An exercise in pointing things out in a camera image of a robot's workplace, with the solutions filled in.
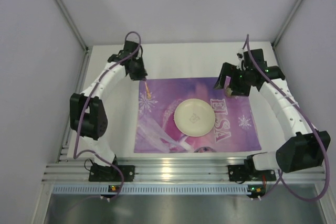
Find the small metal cup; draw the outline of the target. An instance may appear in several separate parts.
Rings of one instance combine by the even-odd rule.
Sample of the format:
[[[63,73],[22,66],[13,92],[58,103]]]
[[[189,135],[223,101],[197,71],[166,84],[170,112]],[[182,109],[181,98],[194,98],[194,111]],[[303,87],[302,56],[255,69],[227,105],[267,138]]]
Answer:
[[[225,94],[227,97],[232,97],[233,96],[233,91],[230,87],[225,88]]]

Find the gold spoon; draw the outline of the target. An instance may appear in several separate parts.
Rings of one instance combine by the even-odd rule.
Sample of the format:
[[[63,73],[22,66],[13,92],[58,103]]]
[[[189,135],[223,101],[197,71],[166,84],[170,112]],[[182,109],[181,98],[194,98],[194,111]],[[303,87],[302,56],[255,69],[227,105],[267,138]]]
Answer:
[[[147,81],[144,82],[144,85],[145,85],[145,89],[146,89],[146,96],[147,96],[147,99],[148,99],[148,100],[151,100],[151,92],[150,92],[150,89],[149,89],[149,86],[148,86]]]

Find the purple Elsa placemat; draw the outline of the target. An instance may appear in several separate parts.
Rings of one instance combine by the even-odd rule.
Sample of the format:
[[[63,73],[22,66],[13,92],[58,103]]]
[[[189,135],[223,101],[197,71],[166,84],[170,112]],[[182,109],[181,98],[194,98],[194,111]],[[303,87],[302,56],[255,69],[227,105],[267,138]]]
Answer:
[[[136,153],[231,153],[261,150],[248,97],[227,97],[213,88],[215,77],[152,79],[139,84]],[[216,116],[204,136],[182,133],[174,122],[178,105],[188,99],[207,102]]]

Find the cream round plate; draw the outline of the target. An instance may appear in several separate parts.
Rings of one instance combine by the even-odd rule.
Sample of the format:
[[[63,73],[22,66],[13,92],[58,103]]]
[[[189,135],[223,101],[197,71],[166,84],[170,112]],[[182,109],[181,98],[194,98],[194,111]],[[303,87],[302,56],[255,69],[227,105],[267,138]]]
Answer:
[[[200,99],[187,99],[175,109],[176,127],[190,137],[201,137],[209,133],[215,125],[215,112]]]

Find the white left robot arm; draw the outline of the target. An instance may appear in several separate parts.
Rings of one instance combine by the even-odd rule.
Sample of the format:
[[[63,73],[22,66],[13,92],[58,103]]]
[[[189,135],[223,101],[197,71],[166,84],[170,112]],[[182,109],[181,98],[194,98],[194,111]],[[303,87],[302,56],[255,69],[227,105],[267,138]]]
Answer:
[[[104,101],[125,77],[144,81],[147,72],[140,43],[126,40],[123,49],[107,60],[102,72],[90,86],[70,97],[70,128],[76,132],[73,158],[83,153],[94,156],[94,163],[109,167],[116,159],[104,137],[108,118]]]

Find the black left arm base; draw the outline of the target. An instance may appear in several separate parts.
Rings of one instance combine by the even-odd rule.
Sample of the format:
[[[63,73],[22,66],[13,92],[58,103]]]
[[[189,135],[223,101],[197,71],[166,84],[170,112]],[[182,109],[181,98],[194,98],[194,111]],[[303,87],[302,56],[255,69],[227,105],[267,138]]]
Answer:
[[[117,168],[121,171],[124,182],[132,182],[135,176],[135,166],[133,165],[118,165]],[[90,182],[122,182],[120,173],[111,166],[100,166],[94,163],[90,168]]]

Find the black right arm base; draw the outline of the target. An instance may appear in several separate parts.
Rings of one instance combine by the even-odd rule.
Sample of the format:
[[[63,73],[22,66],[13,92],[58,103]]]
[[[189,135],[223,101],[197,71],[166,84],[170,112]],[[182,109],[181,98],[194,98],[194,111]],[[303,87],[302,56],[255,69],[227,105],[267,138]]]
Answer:
[[[244,182],[274,182],[276,175],[273,170],[250,171],[244,165],[228,165],[230,182],[243,184]]]

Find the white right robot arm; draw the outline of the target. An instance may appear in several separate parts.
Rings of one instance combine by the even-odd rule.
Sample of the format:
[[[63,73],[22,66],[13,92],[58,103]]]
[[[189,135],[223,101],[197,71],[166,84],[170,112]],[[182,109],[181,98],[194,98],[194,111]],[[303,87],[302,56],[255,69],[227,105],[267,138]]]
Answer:
[[[297,110],[285,75],[278,66],[268,66],[262,49],[237,54],[238,65],[223,63],[214,89],[225,89],[234,97],[247,97],[255,87],[271,107],[285,137],[285,143],[276,151],[250,155],[246,165],[253,171],[281,170],[296,172],[322,165],[324,148],[330,144],[327,131],[312,130],[308,121]]]

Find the aluminium mounting rail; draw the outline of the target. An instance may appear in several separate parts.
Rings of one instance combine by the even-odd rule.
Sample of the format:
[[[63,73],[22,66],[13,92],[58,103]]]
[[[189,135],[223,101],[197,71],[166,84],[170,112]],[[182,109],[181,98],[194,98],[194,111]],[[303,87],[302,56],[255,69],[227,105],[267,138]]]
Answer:
[[[42,181],[44,183],[84,183],[89,171],[84,168],[85,160],[64,159],[47,164]],[[182,183],[182,182],[227,182],[228,165],[240,165],[238,157],[221,158],[120,158],[121,165],[135,166],[135,182]]]

